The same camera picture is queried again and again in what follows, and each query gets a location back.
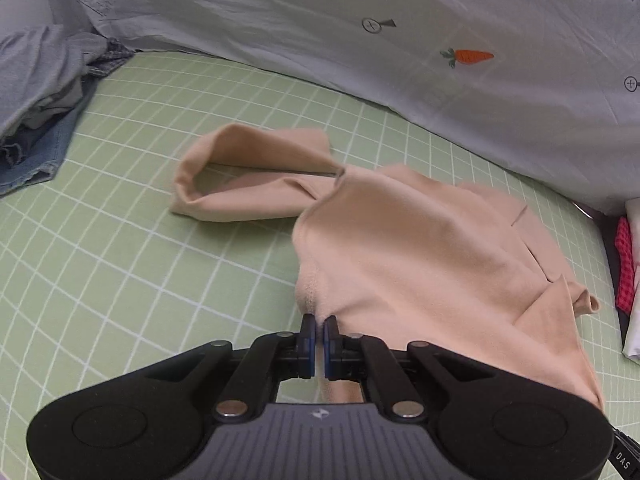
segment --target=plaid fabric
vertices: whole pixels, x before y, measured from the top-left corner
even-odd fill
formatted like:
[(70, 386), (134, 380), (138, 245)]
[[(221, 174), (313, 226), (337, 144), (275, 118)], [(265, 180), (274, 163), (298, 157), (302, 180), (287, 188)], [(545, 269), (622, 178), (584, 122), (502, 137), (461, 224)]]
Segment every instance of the plaid fabric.
[(623, 312), (631, 314), (634, 304), (634, 258), (631, 250), (631, 228), (625, 217), (618, 221), (618, 230), (615, 240), (616, 249), (620, 255), (620, 283), (616, 295), (616, 307)]
[(129, 50), (115, 38), (107, 39), (107, 51), (92, 62), (89, 74), (96, 77), (107, 77), (111, 72), (123, 66), (135, 52)]

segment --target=metal screw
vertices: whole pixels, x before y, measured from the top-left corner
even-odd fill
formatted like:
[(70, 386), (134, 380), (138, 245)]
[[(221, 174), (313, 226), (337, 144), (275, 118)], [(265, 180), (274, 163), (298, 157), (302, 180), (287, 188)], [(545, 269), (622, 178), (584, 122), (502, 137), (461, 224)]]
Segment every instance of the metal screw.
[(249, 407), (242, 402), (242, 400), (223, 400), (219, 402), (216, 406), (216, 411), (222, 416), (228, 416), (229, 418), (233, 416), (244, 415)]
[(401, 400), (396, 402), (391, 409), (397, 416), (402, 418), (414, 418), (424, 412), (424, 406), (414, 400)]

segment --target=gray ribbed plate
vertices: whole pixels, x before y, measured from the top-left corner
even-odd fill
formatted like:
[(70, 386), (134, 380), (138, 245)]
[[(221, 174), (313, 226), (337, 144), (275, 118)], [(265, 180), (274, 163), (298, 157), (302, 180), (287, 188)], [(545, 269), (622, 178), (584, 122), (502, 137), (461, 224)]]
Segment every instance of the gray ribbed plate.
[(269, 404), (219, 428), (175, 480), (470, 480), (412, 424), (373, 404)]

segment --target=white fabric backdrop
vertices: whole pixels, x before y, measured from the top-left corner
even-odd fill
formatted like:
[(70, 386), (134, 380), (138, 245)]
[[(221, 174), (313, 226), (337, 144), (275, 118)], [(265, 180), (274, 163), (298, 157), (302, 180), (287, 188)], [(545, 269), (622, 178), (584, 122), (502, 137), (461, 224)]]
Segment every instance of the white fabric backdrop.
[[(80, 1), (129, 46), (367, 98), (601, 210), (640, 196), (640, 0)], [(494, 57), (450, 68), (449, 49)]]

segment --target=green grid tablecloth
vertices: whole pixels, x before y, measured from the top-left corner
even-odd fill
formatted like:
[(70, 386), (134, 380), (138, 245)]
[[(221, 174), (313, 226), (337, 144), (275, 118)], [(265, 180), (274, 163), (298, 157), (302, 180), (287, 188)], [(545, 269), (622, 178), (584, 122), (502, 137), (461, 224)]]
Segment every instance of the green grid tablecloth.
[[(525, 200), (603, 303), (578, 330), (607, 415), (640, 438), (640, 367), (620, 355), (598, 231), (570, 202), (340, 92), (226, 60), (149, 53), (100, 83), (55, 180), (0, 201), (0, 470), (9, 480), (36, 479), (24, 435), (55, 397), (208, 340), (247, 346), (299, 326), (292, 219), (214, 224), (167, 211), (180, 156), (231, 121), (322, 128), (341, 162), (404, 162)], [(211, 168), (206, 178), (229, 171)], [(287, 381), (280, 399), (318, 395), (312, 381)], [(616, 475), (607, 466), (603, 478)]]

